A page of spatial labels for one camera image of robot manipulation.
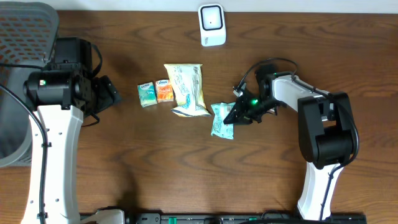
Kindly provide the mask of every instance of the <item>logo on white device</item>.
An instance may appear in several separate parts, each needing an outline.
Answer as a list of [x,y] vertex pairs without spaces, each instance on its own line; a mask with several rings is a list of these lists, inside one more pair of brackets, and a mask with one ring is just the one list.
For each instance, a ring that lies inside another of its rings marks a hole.
[[207,4],[199,7],[201,44],[204,47],[225,43],[226,29],[224,9],[219,4]]

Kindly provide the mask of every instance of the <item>wooden table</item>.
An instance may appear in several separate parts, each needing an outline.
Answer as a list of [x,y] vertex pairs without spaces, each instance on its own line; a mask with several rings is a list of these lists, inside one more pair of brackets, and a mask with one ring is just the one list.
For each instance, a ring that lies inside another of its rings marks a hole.
[[[302,80],[351,99],[361,149],[340,175],[331,210],[398,222],[397,15],[226,13],[226,44],[204,48],[195,12],[58,13],[62,36],[98,45],[100,75],[123,97],[99,114],[99,125],[81,130],[81,212],[108,205],[165,213],[293,210],[305,161],[292,109],[235,127],[230,141],[210,136],[213,117],[180,118],[170,112],[175,102],[141,108],[137,95],[138,84],[167,78],[163,64],[201,63],[212,112],[212,103],[235,100],[232,86],[252,64],[287,57],[300,64]],[[253,75],[248,82],[256,91]],[[29,176],[28,167],[0,169],[1,223],[22,219]]]

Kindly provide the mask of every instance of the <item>orange and white packet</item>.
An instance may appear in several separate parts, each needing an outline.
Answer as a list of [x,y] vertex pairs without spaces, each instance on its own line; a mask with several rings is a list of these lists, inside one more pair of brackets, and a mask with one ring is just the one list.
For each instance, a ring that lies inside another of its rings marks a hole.
[[157,102],[174,101],[173,87],[170,80],[159,80],[155,82]]

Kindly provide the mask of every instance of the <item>crumpled plastic bag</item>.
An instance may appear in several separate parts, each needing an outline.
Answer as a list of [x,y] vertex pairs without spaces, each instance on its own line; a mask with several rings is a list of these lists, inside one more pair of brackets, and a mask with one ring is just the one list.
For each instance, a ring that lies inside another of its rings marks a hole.
[[225,139],[234,139],[234,125],[224,124],[224,119],[235,103],[215,103],[211,105],[214,112],[213,127],[211,128],[211,135]]
[[200,64],[165,64],[175,93],[172,112],[183,117],[211,116],[203,100]]

